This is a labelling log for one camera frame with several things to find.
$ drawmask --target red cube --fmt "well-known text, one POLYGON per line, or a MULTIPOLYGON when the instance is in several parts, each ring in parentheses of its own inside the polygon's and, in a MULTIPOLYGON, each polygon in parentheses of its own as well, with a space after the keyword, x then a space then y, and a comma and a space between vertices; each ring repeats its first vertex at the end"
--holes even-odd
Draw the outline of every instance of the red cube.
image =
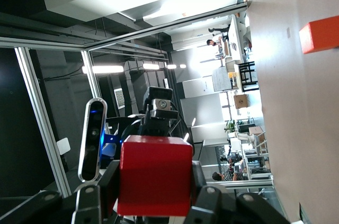
POLYGON ((186 216, 192 153, 181 138, 129 136, 121 149, 118 214, 186 216))
POLYGON ((300 31, 303 53, 312 53, 339 47, 339 16, 309 22, 300 31))

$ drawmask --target bolt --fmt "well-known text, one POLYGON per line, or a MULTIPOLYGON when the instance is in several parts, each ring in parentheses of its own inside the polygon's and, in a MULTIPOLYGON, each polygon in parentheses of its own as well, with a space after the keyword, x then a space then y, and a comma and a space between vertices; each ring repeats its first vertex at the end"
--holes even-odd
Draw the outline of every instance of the bolt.
POLYGON ((206 191, 209 193, 209 194, 212 194, 212 193, 215 193, 215 189, 214 188, 212 188, 212 187, 208 187, 207 189, 206 189, 206 191))
POLYGON ((46 201, 48 201, 48 200, 53 199, 54 197, 55 197, 54 194, 48 194, 48 195, 44 196, 44 199, 45 199, 46 201))
POLYGON ((167 103, 166 103, 166 101, 164 101, 164 100, 161 100, 161 101, 159 101, 159 105, 164 109, 165 107, 167 107, 167 103))
POLYGON ((91 193, 93 191, 94 191, 93 187, 88 187, 87 189, 85 189, 86 193, 91 193))
POLYGON ((244 198, 245 201, 248 201, 248 202, 254 201, 254 198, 251 195, 245 194, 245 195, 243 195, 243 198, 244 198))

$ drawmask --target ceiling light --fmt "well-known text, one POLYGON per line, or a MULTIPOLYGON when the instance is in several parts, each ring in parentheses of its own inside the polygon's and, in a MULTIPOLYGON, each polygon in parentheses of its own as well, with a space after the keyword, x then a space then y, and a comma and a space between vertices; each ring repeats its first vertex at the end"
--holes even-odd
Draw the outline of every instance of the ceiling light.
MULTIPOLYGON (((87 74, 87 68, 83 66, 82 68, 83 73, 87 74)), ((106 73, 119 73, 123 72, 123 67, 122 66, 93 66, 92 67, 93 73, 95 74, 106 74, 106 73)))
POLYGON ((190 134, 186 133, 185 137, 184 137, 184 141, 187 142, 188 138, 189 138, 190 134))
POLYGON ((142 66, 144 69, 159 69, 158 64, 143 64, 142 66))
POLYGON ((167 69, 176 69, 176 65, 175 64, 169 64, 169 65, 167 65, 167 69))

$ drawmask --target black hair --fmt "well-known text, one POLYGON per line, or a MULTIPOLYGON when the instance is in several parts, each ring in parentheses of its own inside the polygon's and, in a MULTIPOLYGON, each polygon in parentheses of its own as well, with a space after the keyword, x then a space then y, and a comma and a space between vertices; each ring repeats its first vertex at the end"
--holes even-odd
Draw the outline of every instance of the black hair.
POLYGON ((213 178, 213 180, 215 180, 215 181, 221 181, 221 175, 219 175, 217 172, 214 172, 214 173, 212 174, 212 178, 213 178))

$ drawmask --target black chair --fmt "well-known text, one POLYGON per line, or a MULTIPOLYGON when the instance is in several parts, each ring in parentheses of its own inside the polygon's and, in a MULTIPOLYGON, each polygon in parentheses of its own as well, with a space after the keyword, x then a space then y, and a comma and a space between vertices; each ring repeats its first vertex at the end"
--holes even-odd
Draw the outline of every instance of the black chair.
POLYGON ((253 61, 245 62, 243 64, 239 64, 239 74, 240 74, 240 80, 242 81, 242 91, 248 92, 248 91, 254 91, 259 90, 258 81, 254 80, 252 77, 252 72, 255 71, 255 63, 253 61), (247 86, 256 85, 255 88, 247 88, 247 86))

